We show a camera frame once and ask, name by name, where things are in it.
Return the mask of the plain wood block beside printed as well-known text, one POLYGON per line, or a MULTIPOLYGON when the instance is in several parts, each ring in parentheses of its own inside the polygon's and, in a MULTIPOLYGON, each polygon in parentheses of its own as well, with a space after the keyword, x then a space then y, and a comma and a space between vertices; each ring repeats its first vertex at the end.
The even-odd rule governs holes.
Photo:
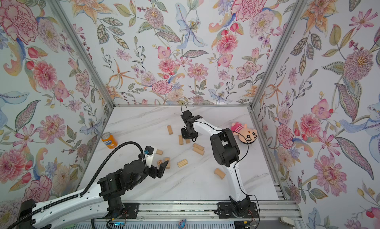
POLYGON ((166 169, 170 169, 171 168, 170 158, 169 157, 164 158, 164 162, 167 162, 166 169))

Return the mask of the small colourful object on rail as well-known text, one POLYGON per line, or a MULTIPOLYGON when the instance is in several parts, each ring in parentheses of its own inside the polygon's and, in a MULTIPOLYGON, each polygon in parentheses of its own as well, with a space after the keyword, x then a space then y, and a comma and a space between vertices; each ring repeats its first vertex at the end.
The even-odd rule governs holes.
POLYGON ((185 229, 187 226, 187 220, 186 219, 183 219, 179 222, 178 224, 178 229, 185 229))

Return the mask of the pink plush doll toy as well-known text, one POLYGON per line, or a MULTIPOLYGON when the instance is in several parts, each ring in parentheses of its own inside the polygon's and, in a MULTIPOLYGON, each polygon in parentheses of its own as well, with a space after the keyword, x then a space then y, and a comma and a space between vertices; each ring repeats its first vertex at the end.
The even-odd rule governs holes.
POLYGON ((258 138, 257 130, 250 129, 247 124, 232 123, 231 131, 244 144, 252 144, 258 138))

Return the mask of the curved wood block right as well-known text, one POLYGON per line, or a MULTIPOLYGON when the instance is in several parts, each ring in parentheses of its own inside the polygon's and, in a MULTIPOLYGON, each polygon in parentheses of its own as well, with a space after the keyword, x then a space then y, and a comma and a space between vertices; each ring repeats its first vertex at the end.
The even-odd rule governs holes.
POLYGON ((224 177, 226 176, 226 174, 219 168, 216 168, 214 170, 214 174, 217 175, 221 180, 223 180, 224 177))

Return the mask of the ridged wood block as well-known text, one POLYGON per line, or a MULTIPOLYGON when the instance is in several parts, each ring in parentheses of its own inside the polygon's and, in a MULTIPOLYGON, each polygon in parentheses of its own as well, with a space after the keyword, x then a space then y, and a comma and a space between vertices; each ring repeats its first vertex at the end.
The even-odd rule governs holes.
POLYGON ((181 167, 183 167, 183 166, 185 166, 185 165, 187 165, 187 164, 188 164, 187 159, 184 159, 184 160, 178 162, 178 163, 177 163, 177 166, 178 166, 179 168, 181 168, 181 167))

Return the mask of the orange soda can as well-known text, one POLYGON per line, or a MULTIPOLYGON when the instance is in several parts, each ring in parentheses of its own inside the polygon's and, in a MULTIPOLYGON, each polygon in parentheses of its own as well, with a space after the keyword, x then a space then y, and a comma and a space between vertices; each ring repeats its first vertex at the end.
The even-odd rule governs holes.
POLYGON ((101 136, 102 142, 109 148, 115 149, 118 146, 116 139, 110 132, 105 132, 101 136))

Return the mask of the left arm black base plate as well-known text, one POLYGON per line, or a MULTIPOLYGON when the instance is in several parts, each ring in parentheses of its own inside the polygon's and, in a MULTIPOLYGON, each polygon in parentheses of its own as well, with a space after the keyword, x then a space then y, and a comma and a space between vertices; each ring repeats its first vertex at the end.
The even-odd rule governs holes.
POLYGON ((139 203, 123 203, 123 208, 119 211, 108 213, 106 219, 136 219, 139 212, 139 203))

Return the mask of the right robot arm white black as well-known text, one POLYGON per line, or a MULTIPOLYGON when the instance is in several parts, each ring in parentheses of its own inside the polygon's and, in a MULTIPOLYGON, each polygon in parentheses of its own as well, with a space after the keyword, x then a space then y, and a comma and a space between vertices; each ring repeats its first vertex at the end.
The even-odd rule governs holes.
POLYGON ((229 128, 220 129, 202 119, 194 116, 189 110, 181 113, 184 128, 181 129, 183 139, 196 141, 199 135, 210 138, 212 153, 216 162, 223 167, 230 187, 229 214, 241 218, 251 206, 250 196, 244 192, 239 172, 240 149, 229 128))

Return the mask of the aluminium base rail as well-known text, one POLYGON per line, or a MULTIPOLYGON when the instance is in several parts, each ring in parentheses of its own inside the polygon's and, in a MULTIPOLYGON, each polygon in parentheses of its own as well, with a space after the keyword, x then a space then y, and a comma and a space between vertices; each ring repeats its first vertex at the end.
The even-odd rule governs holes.
POLYGON ((287 217, 301 221, 301 211, 293 201, 259 200, 256 209, 250 209, 241 216, 230 218, 219 217, 218 203, 229 204, 229 201, 138 201, 137 209, 127 216, 115 221, 277 221, 280 217, 287 217))

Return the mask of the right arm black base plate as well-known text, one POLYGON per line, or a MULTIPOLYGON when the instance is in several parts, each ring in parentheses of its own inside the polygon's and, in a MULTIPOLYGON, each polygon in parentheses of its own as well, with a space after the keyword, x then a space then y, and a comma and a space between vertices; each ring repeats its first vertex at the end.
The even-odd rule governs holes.
POLYGON ((219 219, 258 219, 259 210, 256 203, 250 203, 248 206, 239 208, 232 203, 217 203, 217 209, 214 210, 219 219))

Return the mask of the white object bottom right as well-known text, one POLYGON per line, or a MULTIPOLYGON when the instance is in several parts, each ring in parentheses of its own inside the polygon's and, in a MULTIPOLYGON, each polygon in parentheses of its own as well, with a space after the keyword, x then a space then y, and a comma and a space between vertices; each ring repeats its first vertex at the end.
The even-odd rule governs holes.
POLYGON ((292 227, 292 228, 295 227, 295 221, 293 219, 288 218, 288 217, 280 217, 279 222, 284 224, 284 225, 287 225, 288 227, 292 227))

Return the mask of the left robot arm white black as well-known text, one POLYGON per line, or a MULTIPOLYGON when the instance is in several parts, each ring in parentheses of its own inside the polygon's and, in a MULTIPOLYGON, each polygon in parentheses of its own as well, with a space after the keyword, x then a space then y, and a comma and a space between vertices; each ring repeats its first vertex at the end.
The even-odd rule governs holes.
POLYGON ((137 160, 107 174, 89 188, 45 202, 22 203, 10 229, 58 229, 95 218, 116 219, 128 211, 121 197, 147 177, 162 178, 168 161, 153 166, 156 149, 148 146, 137 160))

